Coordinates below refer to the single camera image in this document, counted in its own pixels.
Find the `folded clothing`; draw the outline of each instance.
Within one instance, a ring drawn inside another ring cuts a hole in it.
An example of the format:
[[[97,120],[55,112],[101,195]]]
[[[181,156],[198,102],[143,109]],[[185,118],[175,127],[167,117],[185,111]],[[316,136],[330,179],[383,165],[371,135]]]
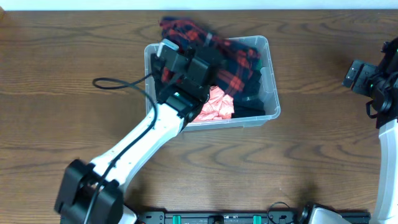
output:
[[[260,54],[255,48],[248,47],[237,41],[222,39],[202,29],[190,19],[165,17],[161,20],[162,37],[169,39],[184,52],[192,44],[213,47],[221,52],[226,59],[226,66],[219,70],[215,85],[234,99],[240,98],[244,87],[252,77],[260,61]],[[162,82],[168,83],[174,73],[164,69]]]
[[[208,102],[203,105],[200,114],[193,122],[231,119],[233,113],[233,98],[225,94],[220,87],[212,86],[210,88],[210,98]]]

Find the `wood grain surface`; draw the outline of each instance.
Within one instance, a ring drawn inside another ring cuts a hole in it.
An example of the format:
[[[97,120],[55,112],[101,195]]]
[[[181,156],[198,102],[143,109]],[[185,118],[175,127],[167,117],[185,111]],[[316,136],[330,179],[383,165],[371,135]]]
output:
[[[140,170],[127,204],[266,210],[307,200],[374,210],[380,166],[368,99],[343,88],[351,62],[379,63],[398,11],[7,12],[0,22],[0,223],[58,223],[64,168],[90,161],[145,116],[134,90],[91,81],[144,75],[164,15],[225,37],[268,38],[282,112],[260,128],[182,133]]]

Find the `plaid cloth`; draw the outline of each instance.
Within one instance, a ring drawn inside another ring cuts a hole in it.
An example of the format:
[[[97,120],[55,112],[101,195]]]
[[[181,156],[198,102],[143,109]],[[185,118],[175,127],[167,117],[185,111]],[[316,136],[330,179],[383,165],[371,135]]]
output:
[[[192,43],[219,50],[227,60],[227,65],[225,69],[219,70],[215,84],[229,96],[241,97],[245,83],[252,77],[253,70],[260,60],[260,54],[256,49],[237,41],[221,39],[197,26],[190,19],[165,17],[160,26],[162,37],[177,44],[181,53]],[[167,83],[172,77],[173,73],[165,68],[162,82]]]

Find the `white arm segment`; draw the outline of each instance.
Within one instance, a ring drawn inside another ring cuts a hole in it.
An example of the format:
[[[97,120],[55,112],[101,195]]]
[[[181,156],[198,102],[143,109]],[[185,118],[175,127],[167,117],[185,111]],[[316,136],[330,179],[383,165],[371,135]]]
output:
[[[380,128],[381,168],[376,208],[370,224],[398,223],[398,123],[394,119]]]
[[[167,104],[159,105],[158,117],[155,127],[152,128],[141,140],[133,145],[117,161],[116,167],[111,169],[106,176],[107,181],[117,180],[123,193],[138,170],[152,157],[155,152],[168,140],[174,138],[182,129],[183,118],[177,116],[177,111]],[[128,144],[133,142],[154,119],[154,110],[148,113],[141,123],[138,124],[117,145],[104,154],[94,158],[91,163],[95,164],[94,171],[103,175],[112,159],[119,154]]]

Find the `green tape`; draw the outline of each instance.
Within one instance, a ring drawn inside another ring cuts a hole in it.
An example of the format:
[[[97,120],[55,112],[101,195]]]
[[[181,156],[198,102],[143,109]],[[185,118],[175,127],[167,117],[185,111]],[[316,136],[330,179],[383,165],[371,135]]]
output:
[[[261,224],[261,216],[254,215],[253,216],[253,224]]]
[[[181,216],[174,215],[173,216],[173,224],[181,224]]]

